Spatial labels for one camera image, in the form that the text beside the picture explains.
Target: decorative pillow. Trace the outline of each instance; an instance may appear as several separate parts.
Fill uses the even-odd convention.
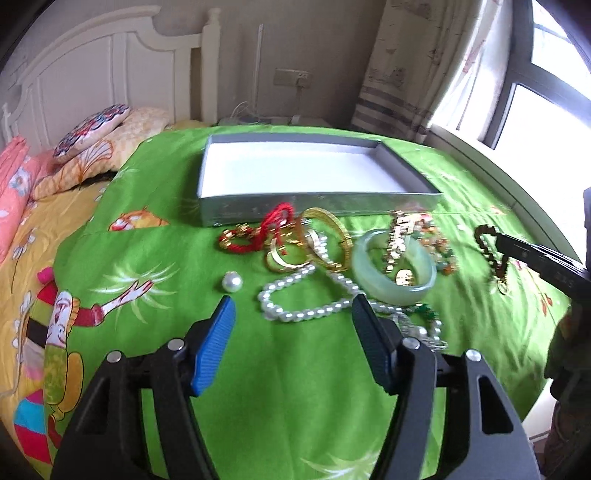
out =
[[[118,103],[91,115],[61,139],[53,156],[59,163],[66,163],[110,134],[129,115],[129,110],[129,106]]]
[[[168,122],[168,112],[159,108],[133,110],[121,126],[63,165],[56,174],[42,179],[31,197],[40,200],[65,192],[99,173],[118,171],[140,143],[159,134]]]

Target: bedding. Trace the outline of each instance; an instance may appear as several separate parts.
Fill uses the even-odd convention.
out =
[[[209,135],[294,131],[384,140],[444,193],[433,218],[450,241],[458,271],[438,276],[424,301],[440,313],[449,352],[480,350],[519,414],[527,414],[544,384],[548,344],[569,301],[518,262],[509,266],[509,293],[500,294],[473,240],[474,228],[490,223],[532,239],[511,210],[451,157],[406,141],[324,128],[254,125],[168,131],[138,147],[89,221],[60,245],[53,270],[35,277],[51,264],[51,256],[49,251],[33,256],[36,242],[29,244],[27,256],[44,261],[22,271],[18,290],[9,297],[15,318],[21,302],[34,302],[29,318],[44,323],[47,343],[39,352],[44,357],[43,392],[40,382],[25,377],[17,393],[2,400],[2,421],[45,477],[72,410],[105,355],[115,349],[128,356],[150,353],[170,338],[184,336],[194,321],[211,315],[223,295],[220,281],[227,271],[243,278],[242,289],[232,294],[236,326],[216,381],[193,403],[220,478],[368,477],[395,399],[374,383],[350,312],[296,324],[266,321],[256,295],[280,275],[265,268],[260,252],[232,255],[219,250],[216,239],[222,228],[199,225],[195,191]],[[288,181],[288,170],[276,174],[270,181]],[[60,219],[72,226],[69,216]],[[387,215],[342,220],[353,237],[389,224]],[[337,239],[326,233],[333,251]],[[0,273],[4,293],[7,279]],[[34,300],[39,291],[43,294]],[[274,295],[286,309],[299,310],[337,300],[342,292],[317,272]],[[4,346],[14,327],[13,320],[1,321]],[[5,367],[14,364],[14,350],[4,356]],[[142,401],[152,468],[166,477],[149,392]],[[426,475],[437,465],[443,411],[444,394],[438,392]],[[30,427],[29,438],[16,433],[23,425]]]
[[[125,117],[121,126],[67,162],[58,172],[43,178],[31,197],[34,200],[49,197],[98,174],[119,170],[140,143],[160,133],[169,122],[168,112],[152,107],[134,109]]]
[[[85,118],[60,140],[53,156],[60,164],[68,162],[111,133],[125,120],[129,112],[129,106],[118,103]]]
[[[54,165],[51,152],[30,157],[28,150],[25,139],[16,137],[0,155],[0,264],[27,210],[35,181],[48,175]]]
[[[41,289],[37,273],[53,263],[60,242],[90,218],[107,185],[100,182],[29,202],[8,258],[0,265],[0,420],[21,448],[23,443],[26,449],[36,448],[42,436],[30,422],[19,420],[27,418],[23,408],[43,406],[40,397],[30,396],[43,384],[43,348],[36,343],[41,342],[40,336],[28,320]],[[46,463],[31,461],[45,471]]]

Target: red cord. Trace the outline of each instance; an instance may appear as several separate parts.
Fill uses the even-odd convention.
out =
[[[261,227],[258,229],[258,233],[255,233],[249,238],[250,243],[248,245],[235,245],[230,244],[228,251],[234,254],[246,254],[250,252],[257,252],[262,250],[265,246],[265,240],[269,235],[269,231],[273,231],[273,235],[277,239],[279,245],[283,245],[281,239],[281,227],[293,222],[294,208],[290,203],[284,202],[277,205],[273,210],[265,215],[261,222]],[[255,230],[249,227],[246,230],[247,234],[253,234]],[[234,236],[236,236],[236,230],[230,230]],[[226,235],[221,235],[219,241],[221,242],[226,238]]]

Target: green bedspread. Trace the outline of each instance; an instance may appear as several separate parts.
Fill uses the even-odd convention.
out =
[[[184,336],[195,320],[209,317],[223,295],[222,276],[236,270],[244,287],[232,294],[238,311],[235,330],[216,381],[194,401],[220,478],[368,478],[395,399],[374,383],[350,310],[297,324],[264,320],[256,295],[280,275],[265,268],[261,252],[232,255],[219,250],[216,238],[222,228],[199,226],[195,192],[207,138],[244,131],[382,140],[323,128],[252,126],[165,132],[141,144],[108,187],[94,217],[61,245],[54,268],[59,289],[79,300],[79,314],[84,311],[91,317],[96,306],[124,294],[134,282],[141,286],[152,281],[153,285],[141,297],[108,313],[104,321],[99,321],[100,315],[92,317],[99,319],[95,327],[74,323],[67,354],[80,354],[83,385],[87,385],[109,351],[118,349],[128,356],[152,352],[166,340]],[[509,266],[509,294],[500,295],[473,240],[473,230],[490,223],[531,241],[517,217],[447,154],[410,142],[383,140],[445,194],[433,216],[450,240],[459,270],[448,277],[438,275],[425,302],[440,312],[442,338],[449,343],[449,352],[480,350],[519,414],[525,416],[543,385],[547,347],[568,299],[515,263]],[[278,169],[277,181],[288,179],[294,167]],[[117,218],[132,216],[137,226],[161,226],[109,231]],[[343,221],[353,236],[388,226],[388,216]],[[273,298],[288,310],[299,310],[340,297],[339,288],[318,272]],[[55,411],[48,405],[51,389],[59,390],[66,381],[65,365],[63,350],[47,351],[48,415]],[[76,370],[70,372],[69,367],[68,382],[70,373],[74,377]],[[147,393],[144,400],[151,461],[155,473],[165,475]],[[443,408],[444,393],[438,392],[425,474],[436,467]],[[70,417],[66,413],[57,422],[59,433],[65,431]]]

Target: gray box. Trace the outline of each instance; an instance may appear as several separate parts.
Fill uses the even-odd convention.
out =
[[[382,142],[319,134],[209,137],[197,188],[204,225],[261,220],[278,203],[337,216],[431,212],[442,193]]]

